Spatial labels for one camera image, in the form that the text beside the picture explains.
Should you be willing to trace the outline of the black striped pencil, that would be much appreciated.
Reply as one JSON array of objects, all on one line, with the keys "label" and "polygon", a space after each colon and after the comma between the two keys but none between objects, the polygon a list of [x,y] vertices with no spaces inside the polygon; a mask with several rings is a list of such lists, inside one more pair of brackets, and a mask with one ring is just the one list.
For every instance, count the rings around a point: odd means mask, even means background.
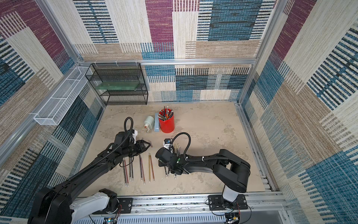
[{"label": "black striped pencil", "polygon": [[126,177],[126,167],[125,167],[125,159],[122,160],[122,169],[123,169],[123,174],[124,174],[124,179],[125,179],[125,186],[127,187],[128,182],[127,182],[127,177]]},{"label": "black striped pencil", "polygon": [[131,171],[131,158],[129,157],[129,164],[128,164],[128,169],[129,169],[129,180],[132,181],[132,171]]}]

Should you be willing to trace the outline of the red striped pencil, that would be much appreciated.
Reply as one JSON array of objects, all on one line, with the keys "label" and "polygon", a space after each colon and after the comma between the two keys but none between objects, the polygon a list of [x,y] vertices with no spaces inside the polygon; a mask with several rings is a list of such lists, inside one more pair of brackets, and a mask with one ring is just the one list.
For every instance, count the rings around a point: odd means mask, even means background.
[{"label": "red striped pencil", "polygon": [[125,159],[124,159],[124,171],[125,171],[126,186],[129,187],[129,175],[128,175],[127,163]]}]

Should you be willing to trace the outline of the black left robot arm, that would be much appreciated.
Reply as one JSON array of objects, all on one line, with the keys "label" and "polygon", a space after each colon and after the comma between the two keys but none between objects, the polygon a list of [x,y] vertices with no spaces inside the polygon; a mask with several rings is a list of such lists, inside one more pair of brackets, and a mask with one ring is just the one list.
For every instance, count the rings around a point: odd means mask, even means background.
[{"label": "black left robot arm", "polygon": [[136,140],[135,131],[119,132],[113,143],[84,169],[53,188],[43,188],[35,196],[29,224],[73,224],[97,211],[116,212],[117,194],[101,189],[94,196],[75,201],[93,182],[120,164],[145,152],[151,143]]}]

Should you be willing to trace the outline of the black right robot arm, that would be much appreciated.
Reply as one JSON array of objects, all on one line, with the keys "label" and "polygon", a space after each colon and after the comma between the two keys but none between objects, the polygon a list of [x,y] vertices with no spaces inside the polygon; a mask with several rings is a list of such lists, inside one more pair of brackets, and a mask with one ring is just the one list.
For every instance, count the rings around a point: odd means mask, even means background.
[{"label": "black right robot arm", "polygon": [[209,156],[175,155],[162,147],[155,157],[160,167],[172,174],[212,173],[223,183],[222,198],[233,203],[240,193],[247,192],[251,165],[226,149]]}]

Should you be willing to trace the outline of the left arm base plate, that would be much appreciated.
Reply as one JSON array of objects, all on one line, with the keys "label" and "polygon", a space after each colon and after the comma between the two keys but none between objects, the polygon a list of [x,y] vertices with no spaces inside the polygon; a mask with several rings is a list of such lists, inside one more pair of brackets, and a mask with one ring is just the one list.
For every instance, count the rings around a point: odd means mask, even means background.
[{"label": "left arm base plate", "polygon": [[131,197],[119,197],[117,198],[117,210],[116,214],[130,214],[133,204],[133,198]]}]

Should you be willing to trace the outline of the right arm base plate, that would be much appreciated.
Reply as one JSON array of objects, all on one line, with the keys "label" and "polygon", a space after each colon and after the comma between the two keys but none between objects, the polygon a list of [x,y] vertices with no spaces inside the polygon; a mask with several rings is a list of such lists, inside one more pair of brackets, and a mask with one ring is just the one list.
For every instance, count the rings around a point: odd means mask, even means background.
[{"label": "right arm base plate", "polygon": [[233,202],[225,200],[222,195],[209,195],[205,204],[209,206],[209,209],[211,211],[219,211],[226,209],[247,210],[249,208],[245,195],[243,194],[239,194]]}]

